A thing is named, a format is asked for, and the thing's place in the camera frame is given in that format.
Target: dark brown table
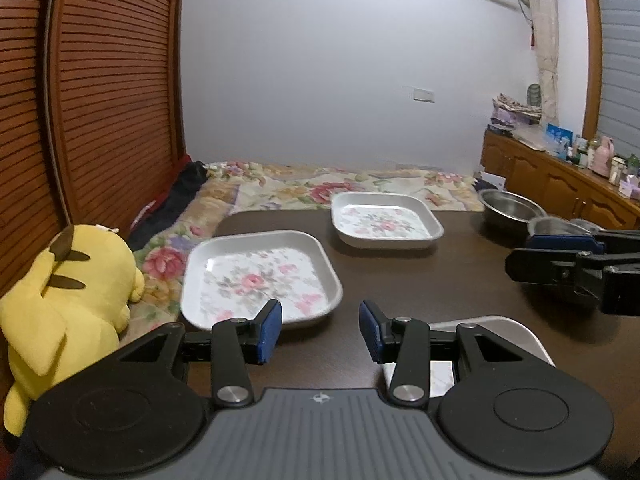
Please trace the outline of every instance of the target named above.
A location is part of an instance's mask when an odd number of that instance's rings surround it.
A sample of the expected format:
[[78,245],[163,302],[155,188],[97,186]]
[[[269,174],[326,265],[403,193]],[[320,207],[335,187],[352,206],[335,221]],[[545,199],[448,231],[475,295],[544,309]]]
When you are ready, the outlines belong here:
[[[558,368],[599,391],[616,429],[602,460],[606,472],[640,456],[640,319],[563,304],[512,282],[504,272],[509,241],[482,225],[482,214],[436,212],[445,234],[427,251],[369,251],[344,244],[329,211],[259,211],[232,215],[216,235],[279,229],[320,240],[344,287],[339,307],[312,328],[285,331],[268,365],[250,367],[256,392],[266,386],[381,386],[358,330],[358,306],[369,298],[389,317],[438,322],[495,314],[528,326]],[[209,371],[195,365],[190,385],[209,395]]]

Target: logo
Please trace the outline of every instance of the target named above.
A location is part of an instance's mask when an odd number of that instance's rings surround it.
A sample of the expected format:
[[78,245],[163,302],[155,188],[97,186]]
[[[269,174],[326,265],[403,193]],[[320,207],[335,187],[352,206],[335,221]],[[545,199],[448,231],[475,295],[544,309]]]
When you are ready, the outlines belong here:
[[319,394],[315,394],[311,397],[318,404],[324,404],[325,402],[329,402],[333,397],[329,397],[326,393],[320,392]]

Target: pink bottle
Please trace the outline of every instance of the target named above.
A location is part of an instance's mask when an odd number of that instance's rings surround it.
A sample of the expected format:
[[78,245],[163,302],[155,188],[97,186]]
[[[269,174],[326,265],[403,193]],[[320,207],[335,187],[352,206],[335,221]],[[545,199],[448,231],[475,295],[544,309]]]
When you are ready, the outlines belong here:
[[613,140],[609,137],[602,136],[602,142],[593,156],[593,164],[591,171],[605,178],[609,177],[609,161],[616,154],[613,150]]

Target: metal screw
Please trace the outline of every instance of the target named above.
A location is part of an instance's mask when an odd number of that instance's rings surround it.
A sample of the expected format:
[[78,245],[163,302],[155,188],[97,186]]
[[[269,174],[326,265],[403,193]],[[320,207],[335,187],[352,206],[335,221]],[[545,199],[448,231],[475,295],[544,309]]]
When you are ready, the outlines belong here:
[[249,391],[242,386],[223,386],[216,394],[225,402],[242,402],[249,396]]
[[405,402],[415,402],[424,397],[424,390],[414,384],[402,384],[394,388],[394,397]]

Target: bed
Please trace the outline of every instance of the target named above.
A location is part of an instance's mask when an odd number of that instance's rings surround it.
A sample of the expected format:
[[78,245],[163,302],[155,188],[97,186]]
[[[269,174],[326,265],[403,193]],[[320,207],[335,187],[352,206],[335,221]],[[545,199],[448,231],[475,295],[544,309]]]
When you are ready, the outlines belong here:
[[423,170],[347,171],[319,166],[256,162],[207,165],[207,181],[177,222],[136,251],[146,289],[132,305],[126,344],[180,314],[182,279],[189,252],[213,236],[223,218],[241,211],[324,209],[341,191],[405,193],[433,210],[482,211],[473,178]]

